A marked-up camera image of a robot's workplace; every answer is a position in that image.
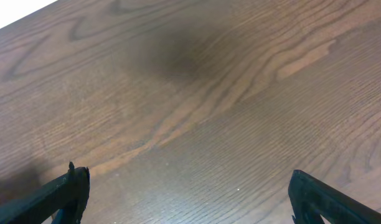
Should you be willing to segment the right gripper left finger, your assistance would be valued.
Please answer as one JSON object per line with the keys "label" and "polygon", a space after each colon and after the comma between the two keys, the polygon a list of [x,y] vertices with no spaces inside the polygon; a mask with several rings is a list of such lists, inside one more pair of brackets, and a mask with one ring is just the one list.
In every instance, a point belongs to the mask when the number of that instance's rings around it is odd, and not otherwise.
{"label": "right gripper left finger", "polygon": [[68,165],[66,174],[51,180],[22,199],[0,206],[0,223],[43,223],[56,214],[52,223],[80,224],[90,193],[87,167]]}

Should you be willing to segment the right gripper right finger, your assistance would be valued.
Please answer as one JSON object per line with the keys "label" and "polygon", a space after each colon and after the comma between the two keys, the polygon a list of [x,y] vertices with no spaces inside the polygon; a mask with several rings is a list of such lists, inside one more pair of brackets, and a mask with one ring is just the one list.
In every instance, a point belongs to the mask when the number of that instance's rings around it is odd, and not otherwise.
{"label": "right gripper right finger", "polygon": [[295,224],[381,223],[381,213],[359,203],[302,170],[294,170],[288,186]]}

